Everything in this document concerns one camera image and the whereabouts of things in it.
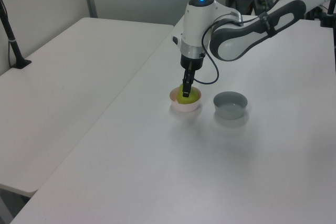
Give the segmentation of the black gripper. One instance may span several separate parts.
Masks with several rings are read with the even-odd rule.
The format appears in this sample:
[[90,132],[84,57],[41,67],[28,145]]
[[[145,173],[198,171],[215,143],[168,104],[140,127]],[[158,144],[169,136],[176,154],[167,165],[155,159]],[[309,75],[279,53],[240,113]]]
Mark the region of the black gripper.
[[189,97],[191,87],[194,82],[195,71],[199,70],[202,67],[203,60],[204,60],[204,54],[201,54],[201,57],[197,59],[192,59],[181,54],[180,64],[185,69],[183,77],[183,87],[182,87],[183,97]]

